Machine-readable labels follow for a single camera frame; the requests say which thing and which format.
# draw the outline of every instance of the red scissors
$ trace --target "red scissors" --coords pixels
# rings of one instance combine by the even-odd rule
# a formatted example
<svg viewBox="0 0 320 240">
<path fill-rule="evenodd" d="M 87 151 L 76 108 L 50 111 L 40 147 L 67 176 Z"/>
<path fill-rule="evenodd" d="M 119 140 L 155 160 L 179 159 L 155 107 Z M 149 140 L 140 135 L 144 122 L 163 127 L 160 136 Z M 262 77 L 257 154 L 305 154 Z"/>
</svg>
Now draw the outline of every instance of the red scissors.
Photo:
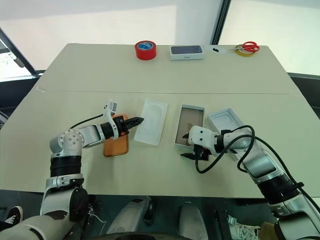
<svg viewBox="0 0 320 240">
<path fill-rule="evenodd" d="M 246 50 L 255 53 L 260 50 L 260 47 L 254 41 L 246 41 L 241 46 L 235 48 L 235 50 Z"/>
</svg>

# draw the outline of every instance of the table surface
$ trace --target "table surface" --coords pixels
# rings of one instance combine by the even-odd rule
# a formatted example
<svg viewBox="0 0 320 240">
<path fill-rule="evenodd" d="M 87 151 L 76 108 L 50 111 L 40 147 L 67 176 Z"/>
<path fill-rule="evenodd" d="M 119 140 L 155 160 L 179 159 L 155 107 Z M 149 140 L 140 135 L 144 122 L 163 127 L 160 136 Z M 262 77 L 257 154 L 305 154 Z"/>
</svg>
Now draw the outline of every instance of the table surface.
<svg viewBox="0 0 320 240">
<path fill-rule="evenodd" d="M 125 155 L 104 157 L 103 144 L 84 149 L 82 151 L 81 171 L 85 178 L 83 186 L 89 194 L 262 197 L 250 177 L 237 170 L 236 163 L 230 156 L 225 155 L 206 174 L 198 174 L 194 162 L 180 156 L 180 153 L 186 152 L 186 149 L 176 147 L 174 141 L 181 105 L 187 104 L 204 107 L 206 115 L 221 109 L 232 108 L 245 124 L 254 127 L 257 136 L 274 147 L 286 162 L 296 180 L 304 182 L 305 190 L 312 197 L 320 197 L 320 189 L 315 184 L 318 181 L 316 177 L 318 169 L 320 169 L 320 162 L 318 161 L 320 159 L 319 119 L 299 90 L 288 79 L 287 74 L 267 47 L 262 47 L 262 51 L 259 52 L 260 55 L 257 54 L 248 58 L 241 58 L 229 52 L 225 55 L 229 55 L 230 66 L 237 66 L 238 62 L 242 62 L 244 58 L 253 59 L 257 57 L 257 60 L 262 60 L 263 56 L 266 55 L 269 60 L 264 59 L 263 61 L 269 66 L 269 71 L 274 73 L 268 84 L 265 83 L 266 79 L 260 72 L 255 73 L 254 81 L 251 71 L 238 72 L 237 75 L 241 77 L 237 79 L 229 78 L 230 73 L 226 71 L 225 74 L 228 77 L 224 81 L 216 78 L 215 74 L 211 72 L 211 78 L 216 81 L 213 89 L 215 91 L 221 89 L 221 92 L 206 92 L 211 91 L 211 89 L 204 87 L 202 88 L 204 94 L 197 92 L 200 91 L 198 86 L 203 85 L 203 81 L 206 81 L 202 76 L 199 76 L 192 86 L 183 85 L 180 88 L 181 91 L 185 91 L 183 93 L 175 93 L 175 90 L 171 91 L 168 86 L 159 89 L 158 86 L 160 85 L 157 84 L 154 86 L 147 84 L 139 92 L 134 90 L 130 92 L 128 86 L 133 88 L 136 85 L 142 86 L 145 80 L 127 72 L 126 79 L 134 78 L 135 84 L 127 84 L 123 92 L 117 92 L 123 87 L 122 84 L 113 85 L 114 82 L 123 81 L 123 79 L 117 79 L 115 75 L 115 72 L 121 72 L 120 67 L 118 67 L 118 70 L 112 70 L 111 75 L 113 77 L 110 77 L 105 69 L 99 71 L 92 64 L 84 68 L 84 62 L 82 67 L 78 67 L 77 76 L 81 76 L 80 72 L 85 73 L 87 77 L 92 73 L 95 75 L 94 80 L 91 78 L 86 80 L 84 78 L 81 80 L 75 79 L 75 75 L 72 71 L 69 71 L 68 66 L 58 73 L 56 72 L 58 71 L 57 66 L 63 65 L 59 62 L 63 62 L 64 59 L 68 59 L 68 61 L 64 60 L 66 65 L 70 62 L 72 68 L 76 67 L 73 62 L 77 60 L 75 55 L 70 53 L 70 49 L 79 48 L 80 50 L 83 47 L 85 52 L 90 46 L 69 44 L 0 131 L 1 189 L 43 192 L 45 180 L 49 177 L 50 172 L 51 152 L 49 141 L 52 137 L 77 122 L 100 114 L 107 99 L 114 99 L 118 102 L 117 113 L 126 113 L 129 117 L 135 117 L 141 114 L 145 99 L 150 98 L 168 103 L 160 145 L 152 146 L 133 141 L 136 129 L 132 129 L 129 134 L 129 152 Z M 100 49 L 106 48 L 109 52 L 124 54 L 125 50 L 133 46 L 92 45 L 92 51 L 97 47 Z M 168 46 L 160 46 L 158 56 L 164 54 L 163 51 L 168 50 L 167 48 Z M 185 69 L 189 69 L 189 65 L 192 63 L 196 64 L 197 68 L 200 68 L 200 62 L 209 65 L 206 62 L 212 61 L 212 64 L 214 64 L 214 57 L 207 57 L 211 54 L 218 57 L 222 56 L 222 58 L 226 57 L 222 54 L 206 52 L 204 60 L 179 61 L 181 62 L 179 64 L 183 65 L 184 62 L 188 62 L 185 64 Z M 121 54 L 105 57 L 116 62 L 114 66 L 120 66 L 123 61 Z M 160 65 L 177 64 L 169 61 L 169 59 L 161 58 L 160 61 L 157 58 L 155 60 Z M 134 58 L 132 61 L 136 66 L 141 63 L 150 66 L 152 64 L 148 61 L 136 63 L 139 60 Z M 223 61 L 215 61 L 217 69 L 225 68 L 224 64 Z M 157 68 L 157 71 L 156 66 L 153 66 L 153 70 L 153 76 L 159 78 L 161 74 L 164 74 L 166 75 L 166 81 L 168 80 L 170 73 L 163 70 L 161 66 Z M 175 78 L 175 73 L 173 73 L 173 77 L 172 82 L 180 81 L 180 79 Z M 244 88 L 237 89 L 234 87 L 241 85 L 241 82 L 239 83 L 240 79 L 260 83 L 263 87 L 258 87 L 258 84 L 253 87 L 248 85 L 246 92 L 242 92 L 245 90 Z M 98 118 L 90 123 L 102 122 L 103 119 Z M 207 162 L 201 162 L 199 165 L 200 168 L 204 168 L 208 164 Z"/>
</svg>

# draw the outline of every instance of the orange phone case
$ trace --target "orange phone case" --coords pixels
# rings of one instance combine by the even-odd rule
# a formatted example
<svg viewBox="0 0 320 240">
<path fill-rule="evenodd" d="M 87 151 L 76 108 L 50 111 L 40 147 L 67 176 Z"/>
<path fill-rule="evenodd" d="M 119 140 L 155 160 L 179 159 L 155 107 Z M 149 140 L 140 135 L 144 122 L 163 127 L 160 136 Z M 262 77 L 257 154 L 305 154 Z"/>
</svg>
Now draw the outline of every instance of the orange phone case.
<svg viewBox="0 0 320 240">
<path fill-rule="evenodd" d="M 113 118 L 123 116 L 124 120 L 128 119 L 125 114 L 116 114 Z M 112 157 L 117 155 L 126 154 L 129 151 L 128 135 L 120 136 L 118 139 L 113 140 L 109 138 L 104 143 L 103 155 L 106 157 Z"/>
</svg>

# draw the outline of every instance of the shoe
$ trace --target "shoe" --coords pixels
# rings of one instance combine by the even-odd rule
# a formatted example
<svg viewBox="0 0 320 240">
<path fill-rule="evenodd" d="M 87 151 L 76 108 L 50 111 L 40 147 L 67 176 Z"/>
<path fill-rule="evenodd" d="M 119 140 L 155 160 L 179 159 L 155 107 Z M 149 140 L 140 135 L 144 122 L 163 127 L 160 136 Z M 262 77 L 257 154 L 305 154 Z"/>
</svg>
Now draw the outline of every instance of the shoe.
<svg viewBox="0 0 320 240">
<path fill-rule="evenodd" d="M 12 224 L 12 226 L 21 223 L 24 219 L 24 211 L 20 206 L 14 206 L 10 209 L 6 220 L 4 221 L 7 224 Z"/>
<path fill-rule="evenodd" d="M 229 225 L 231 237 L 233 240 L 258 240 L 259 226 L 249 226 L 236 223 Z"/>
</svg>

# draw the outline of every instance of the white wall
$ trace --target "white wall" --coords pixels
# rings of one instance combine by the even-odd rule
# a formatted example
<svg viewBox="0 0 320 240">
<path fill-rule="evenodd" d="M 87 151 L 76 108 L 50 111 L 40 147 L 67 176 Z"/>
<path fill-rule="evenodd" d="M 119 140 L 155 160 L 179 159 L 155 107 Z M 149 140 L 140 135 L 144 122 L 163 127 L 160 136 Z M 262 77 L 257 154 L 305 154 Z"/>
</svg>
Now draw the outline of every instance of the white wall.
<svg viewBox="0 0 320 240">
<path fill-rule="evenodd" d="M 0 26 L 36 70 L 45 70 L 68 43 L 209 44 L 221 2 L 0 0 Z"/>
<path fill-rule="evenodd" d="M 320 75 L 319 0 L 232 0 L 219 44 L 268 45 L 287 72 Z"/>
</svg>

